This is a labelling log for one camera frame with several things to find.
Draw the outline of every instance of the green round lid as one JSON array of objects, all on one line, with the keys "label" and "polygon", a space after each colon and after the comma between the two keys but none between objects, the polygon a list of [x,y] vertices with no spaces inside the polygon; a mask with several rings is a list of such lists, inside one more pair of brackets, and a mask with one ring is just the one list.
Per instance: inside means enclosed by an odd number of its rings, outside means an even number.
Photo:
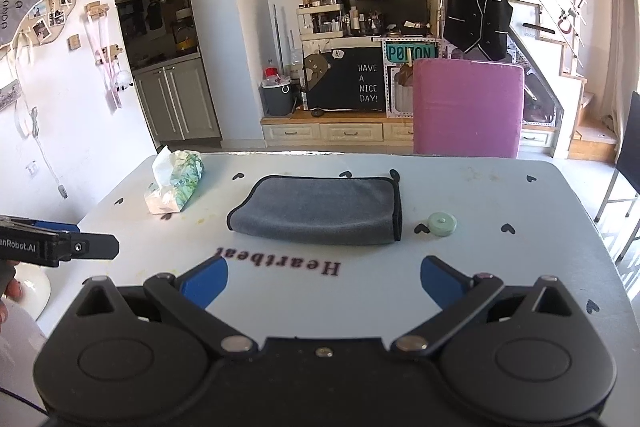
[{"label": "green round lid", "polygon": [[434,235],[447,237],[451,235],[458,224],[456,218],[446,212],[434,212],[427,220],[427,226]]}]

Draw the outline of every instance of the green license plate sign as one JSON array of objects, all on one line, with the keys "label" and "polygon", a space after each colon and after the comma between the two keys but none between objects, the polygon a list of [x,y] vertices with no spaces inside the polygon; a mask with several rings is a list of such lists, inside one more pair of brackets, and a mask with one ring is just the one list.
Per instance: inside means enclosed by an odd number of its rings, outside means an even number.
[{"label": "green license plate sign", "polygon": [[435,42],[387,42],[386,59],[397,64],[406,62],[407,50],[411,50],[412,60],[438,58],[438,45]]}]

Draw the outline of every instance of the gray towel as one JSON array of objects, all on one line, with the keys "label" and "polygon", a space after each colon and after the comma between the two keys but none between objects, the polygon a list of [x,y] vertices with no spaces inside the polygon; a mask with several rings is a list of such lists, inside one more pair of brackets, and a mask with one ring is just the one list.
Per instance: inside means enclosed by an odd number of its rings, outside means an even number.
[{"label": "gray towel", "polygon": [[229,230],[295,243],[385,245],[400,241],[398,173],[392,178],[267,176],[226,217]]}]

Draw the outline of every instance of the human hand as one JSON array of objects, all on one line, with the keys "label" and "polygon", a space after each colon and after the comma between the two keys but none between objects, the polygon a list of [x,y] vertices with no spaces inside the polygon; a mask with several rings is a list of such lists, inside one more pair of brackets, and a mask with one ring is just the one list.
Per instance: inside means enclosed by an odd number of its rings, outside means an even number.
[{"label": "human hand", "polygon": [[[6,261],[6,262],[9,263],[11,266],[15,266],[18,264],[17,261]],[[10,299],[13,299],[14,301],[19,299],[22,296],[22,289],[20,288],[20,283],[17,282],[17,280],[12,279],[9,282],[9,284],[6,286],[6,289],[4,290],[4,294]],[[9,317],[9,312],[6,308],[6,305],[4,304],[4,302],[0,301],[0,324],[3,324],[4,322],[6,322],[8,317]]]}]

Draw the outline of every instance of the tissue pack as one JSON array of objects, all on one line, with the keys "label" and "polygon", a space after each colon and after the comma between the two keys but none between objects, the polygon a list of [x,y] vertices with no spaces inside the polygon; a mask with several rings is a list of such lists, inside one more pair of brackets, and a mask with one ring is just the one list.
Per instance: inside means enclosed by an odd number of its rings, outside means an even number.
[{"label": "tissue pack", "polygon": [[145,192],[146,206],[152,214],[170,214],[180,212],[189,201],[202,178],[204,165],[199,152],[171,152],[165,147],[151,168],[156,181]]}]

